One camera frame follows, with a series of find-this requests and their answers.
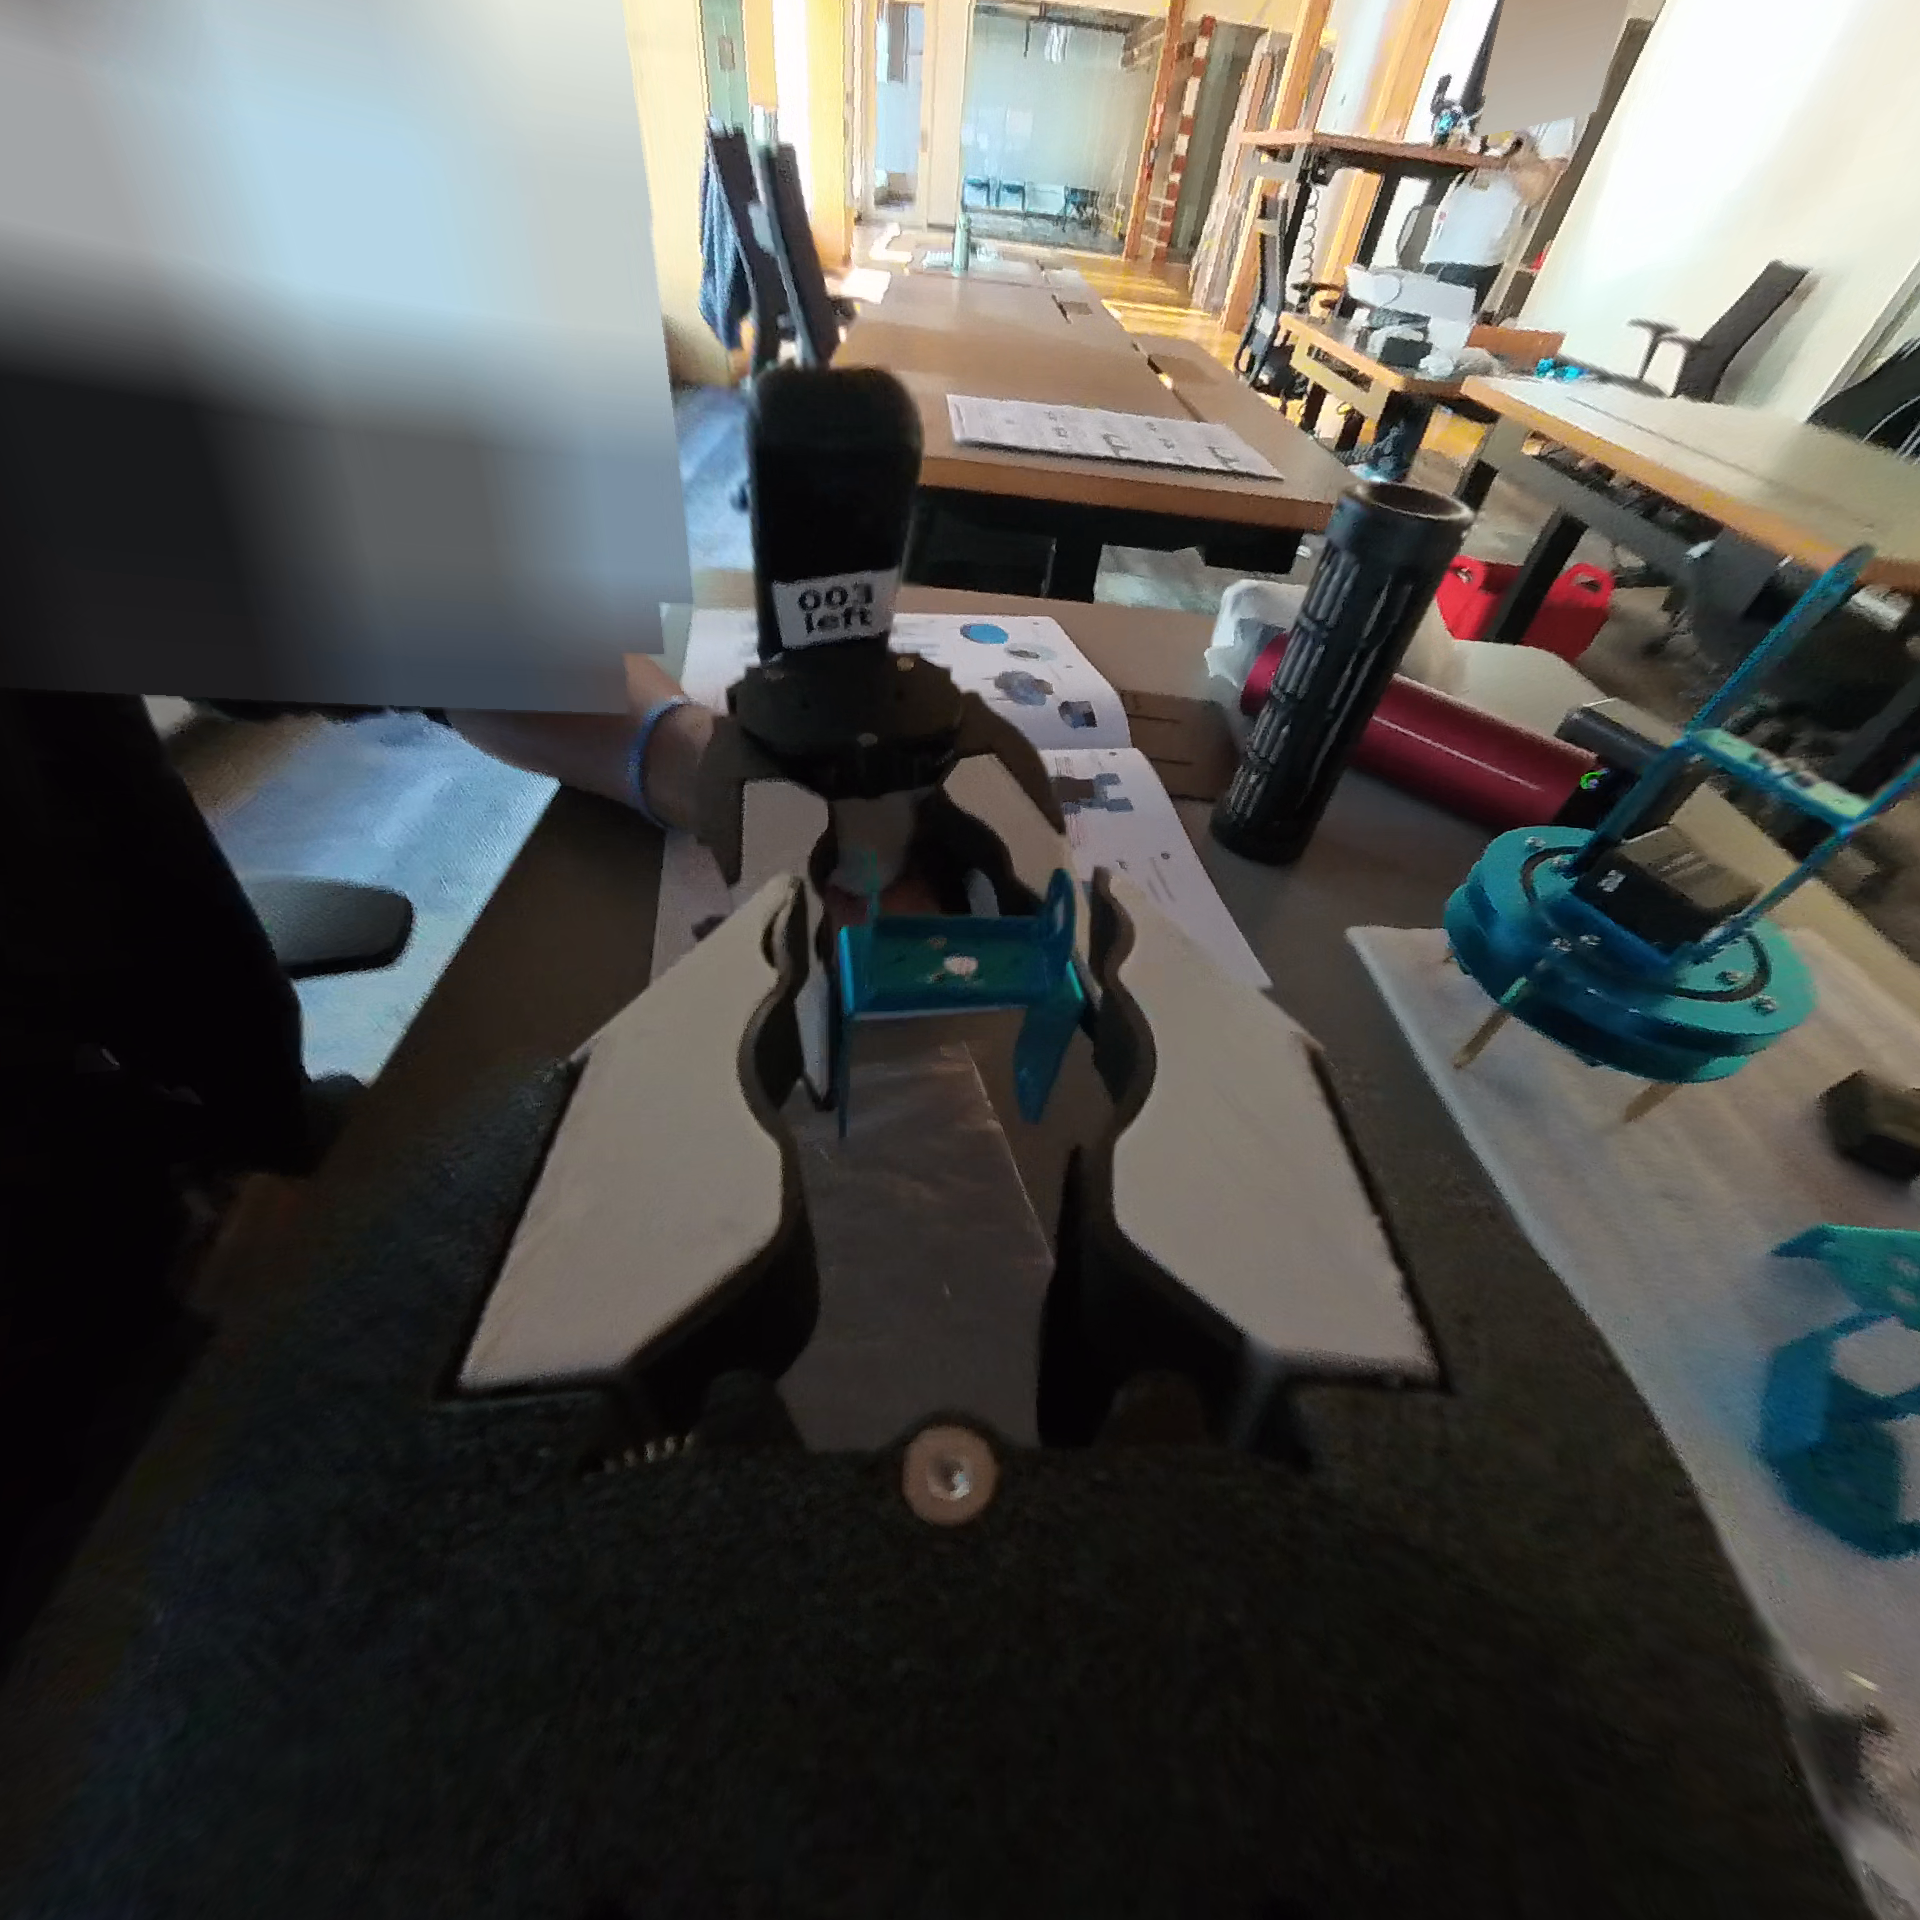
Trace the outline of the black office chair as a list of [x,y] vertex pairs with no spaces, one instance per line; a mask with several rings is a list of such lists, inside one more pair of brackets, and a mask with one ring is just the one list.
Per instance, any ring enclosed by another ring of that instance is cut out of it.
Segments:
[[[1801,297],[1805,284],[1805,268],[1775,258],[1698,336],[1686,336],[1677,327],[1656,320],[1632,320],[1629,327],[1646,333],[1646,347],[1626,385],[1638,393],[1717,400],[1738,355]],[[1653,364],[1665,352],[1674,355],[1674,373],[1671,375],[1671,385],[1661,389],[1650,373]]]

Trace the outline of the white printed sheet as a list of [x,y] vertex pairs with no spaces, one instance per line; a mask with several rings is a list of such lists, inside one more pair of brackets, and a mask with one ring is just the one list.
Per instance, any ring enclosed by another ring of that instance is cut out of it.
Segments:
[[1078,404],[946,395],[950,439],[1056,459],[1137,464],[1278,483],[1273,466],[1228,425],[1188,416],[1136,416]]

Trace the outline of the short-legged blue U bracket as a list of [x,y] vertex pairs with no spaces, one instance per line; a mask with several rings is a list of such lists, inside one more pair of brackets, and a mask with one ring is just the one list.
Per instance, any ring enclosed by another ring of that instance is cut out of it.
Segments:
[[1046,916],[880,916],[837,930],[831,1097],[847,1131],[861,1024],[1016,1012],[1014,1104],[1045,1117],[1088,993],[1071,936]]

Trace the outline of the white instruction manual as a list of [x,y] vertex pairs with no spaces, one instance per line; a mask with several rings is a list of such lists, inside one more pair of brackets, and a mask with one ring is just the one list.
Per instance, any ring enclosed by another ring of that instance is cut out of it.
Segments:
[[[681,645],[686,695],[714,711],[727,689],[757,659],[753,612],[695,609]],[[946,668],[961,691],[977,693],[999,719],[1039,751],[1062,795],[1071,868],[1122,873],[1174,925],[1244,986],[1270,980],[1228,905],[1221,900],[1173,802],[1173,775],[1141,752],[1144,719],[1122,709],[1116,685],[1093,665],[1065,626],[1049,615],[896,612],[894,647]],[[668,971],[697,945],[700,925],[721,922],[730,892],[712,857],[681,833],[662,844],[656,905],[654,975]]]

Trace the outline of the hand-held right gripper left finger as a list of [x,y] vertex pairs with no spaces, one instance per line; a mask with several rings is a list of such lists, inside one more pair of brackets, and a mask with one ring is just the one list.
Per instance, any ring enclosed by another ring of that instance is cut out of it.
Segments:
[[760,1331],[780,1287],[807,1308],[784,1106],[824,1061],[808,922],[805,879],[770,879],[580,1050],[461,1392],[636,1384]]

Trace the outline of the wooden standing desk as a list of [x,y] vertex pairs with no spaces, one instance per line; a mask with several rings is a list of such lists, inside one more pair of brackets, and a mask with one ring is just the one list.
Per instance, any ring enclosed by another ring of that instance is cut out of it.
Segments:
[[[1246,266],[1230,303],[1230,317],[1241,323],[1244,352],[1263,347],[1278,323],[1300,312],[1319,284],[1329,287],[1338,317],[1353,313],[1344,271],[1368,266],[1380,242],[1398,233],[1394,208],[1406,188],[1418,189],[1418,199],[1408,207],[1412,212],[1436,216],[1458,178],[1487,175],[1505,176],[1518,194],[1518,211],[1497,237],[1493,264],[1471,284],[1478,317],[1493,317],[1505,287],[1524,268],[1546,199],[1569,168],[1565,155],[1541,155],[1530,136],[1418,141],[1309,128],[1254,131],[1236,136],[1232,155],[1246,165],[1250,211]],[[1374,189],[1360,199],[1357,236],[1345,245],[1327,242],[1320,255],[1320,199],[1344,176],[1368,181]]]

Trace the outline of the small dark block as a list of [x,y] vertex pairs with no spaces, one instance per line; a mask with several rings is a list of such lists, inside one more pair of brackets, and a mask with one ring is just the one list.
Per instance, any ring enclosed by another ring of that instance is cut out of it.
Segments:
[[1848,1073],[1817,1097],[1831,1147],[1897,1185],[1918,1180],[1918,1088],[1878,1073]]

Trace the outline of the white plastic bag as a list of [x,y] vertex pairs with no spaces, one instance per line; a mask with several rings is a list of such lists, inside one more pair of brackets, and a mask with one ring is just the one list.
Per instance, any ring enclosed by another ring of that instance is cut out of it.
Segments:
[[[1215,705],[1236,711],[1263,647],[1294,629],[1304,607],[1304,585],[1248,578],[1232,583],[1218,601],[1205,652],[1207,684]],[[1480,641],[1452,635],[1436,609],[1423,612],[1398,665],[1406,680],[1453,693],[1464,685],[1468,659]]]

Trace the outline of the white foam sheet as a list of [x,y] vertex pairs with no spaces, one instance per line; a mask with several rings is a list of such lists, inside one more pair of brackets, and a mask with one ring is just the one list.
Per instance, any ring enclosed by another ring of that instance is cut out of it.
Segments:
[[1914,1916],[1914,1557],[1873,1560],[1798,1515],[1758,1455],[1769,1359],[1856,1306],[1772,1248],[1814,1225],[1914,1229],[1914,1185],[1842,1160],[1817,1097],[1869,1069],[1914,1088],[1914,984],[1789,930],[1814,1010],[1756,1064],[1626,1117],[1640,1090],[1510,1021],[1436,928],[1351,945],[1533,1250],[1606,1337],[1671,1440],[1788,1672],[1814,1786],[1873,1916]]

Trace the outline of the black slotted tube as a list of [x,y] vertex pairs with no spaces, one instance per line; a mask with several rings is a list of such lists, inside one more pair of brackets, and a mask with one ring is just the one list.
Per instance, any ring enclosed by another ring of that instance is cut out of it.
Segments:
[[1225,851],[1265,866],[1308,851],[1473,516],[1463,499],[1406,483],[1357,481],[1341,491],[1238,768],[1213,808],[1210,834]]

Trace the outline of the blue jacket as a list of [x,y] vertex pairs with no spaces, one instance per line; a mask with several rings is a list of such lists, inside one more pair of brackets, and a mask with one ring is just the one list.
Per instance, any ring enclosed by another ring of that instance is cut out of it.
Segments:
[[752,224],[757,184],[748,138],[708,127],[700,188],[702,272],[697,306],[710,336],[727,349],[753,312],[759,237]]

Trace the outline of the long wooden table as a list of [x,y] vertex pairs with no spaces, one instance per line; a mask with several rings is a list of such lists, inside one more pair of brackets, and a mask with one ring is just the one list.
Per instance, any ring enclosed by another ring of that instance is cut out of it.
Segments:
[[[902,580],[1088,604],[1110,547],[1193,551],[1282,577],[1327,528],[1348,473],[1190,344],[1126,333],[1088,289],[905,274],[847,330],[833,364],[880,368],[918,404],[924,459]],[[1230,428],[1270,476],[974,449],[948,397],[1080,404]]]

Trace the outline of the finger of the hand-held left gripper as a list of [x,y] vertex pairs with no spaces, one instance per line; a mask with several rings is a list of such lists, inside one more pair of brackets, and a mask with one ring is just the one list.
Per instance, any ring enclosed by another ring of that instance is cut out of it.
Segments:
[[1065,826],[1056,826],[996,759],[961,759],[936,792],[936,873],[944,899],[990,920],[1030,920],[1056,873],[1071,884],[1077,920],[1088,884]]
[[805,883],[807,908],[818,911],[820,892],[812,859],[829,826],[828,802],[807,788],[759,779],[741,788],[741,900],[748,904],[781,876]]

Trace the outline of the person's left forearm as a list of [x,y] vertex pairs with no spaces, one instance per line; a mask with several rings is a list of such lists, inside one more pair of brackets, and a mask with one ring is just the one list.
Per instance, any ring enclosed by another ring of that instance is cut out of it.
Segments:
[[[633,728],[649,701],[672,693],[678,691],[645,689],[621,711],[445,711],[445,722],[496,762],[633,812],[625,793]],[[672,821],[672,833],[689,833],[697,821],[700,773],[712,728],[714,714],[692,701],[656,733],[649,793]]]

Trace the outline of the blue flat plate bracket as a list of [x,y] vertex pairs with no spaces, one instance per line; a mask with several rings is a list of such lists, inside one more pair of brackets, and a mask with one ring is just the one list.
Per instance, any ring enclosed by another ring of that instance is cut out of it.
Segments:
[[1914,1331],[1848,1312],[1767,1363],[1758,1455],[1782,1500],[1873,1560],[1918,1553]]

